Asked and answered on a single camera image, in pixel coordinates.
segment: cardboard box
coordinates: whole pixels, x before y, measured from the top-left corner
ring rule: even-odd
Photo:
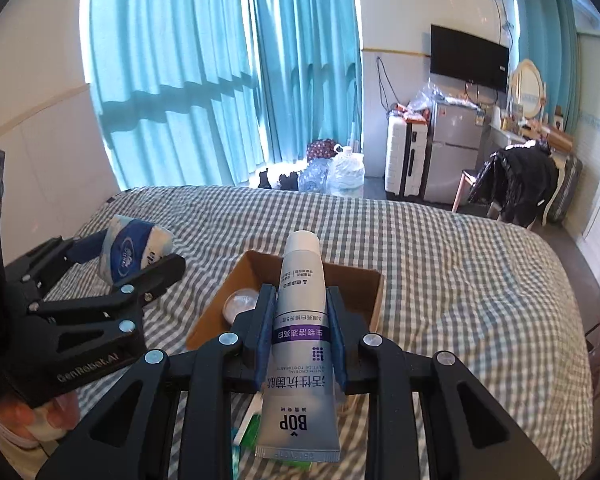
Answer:
[[[376,270],[325,264],[326,286],[338,286],[347,310],[362,314],[371,332],[378,329],[378,319],[384,294],[384,276]],[[187,336],[187,349],[200,348],[211,338],[231,327],[222,316],[224,303],[236,290],[260,290],[263,283],[280,286],[282,257],[247,251],[224,280],[211,303]]]

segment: curtain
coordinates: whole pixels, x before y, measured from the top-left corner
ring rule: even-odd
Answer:
[[[316,139],[360,140],[362,80],[354,0],[250,0],[270,158],[294,162]]]
[[[238,184],[264,162],[240,0],[91,0],[90,33],[123,188]]]
[[[556,105],[565,131],[573,135],[578,119],[578,41],[572,0],[517,0],[520,60],[530,59],[547,85],[546,111]]]

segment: purple label band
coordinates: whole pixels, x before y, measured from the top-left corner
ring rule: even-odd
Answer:
[[[289,325],[273,331],[273,344],[287,341],[331,341],[329,327],[322,325]]]

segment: silver refrigerator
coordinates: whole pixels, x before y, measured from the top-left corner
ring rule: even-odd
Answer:
[[[424,184],[427,202],[452,204],[462,170],[474,170],[482,138],[484,112],[436,102],[429,133],[429,173]]]

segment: teal curtain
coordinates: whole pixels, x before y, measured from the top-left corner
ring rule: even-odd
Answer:
[[[270,158],[304,158],[316,139],[360,140],[354,0],[251,0]]]
[[[90,20],[121,186],[247,181],[264,158],[240,0],[91,0]]]
[[[573,134],[578,119],[578,41],[572,0],[517,0],[520,14],[520,60],[530,59],[547,84],[546,111],[556,105],[565,131]]]

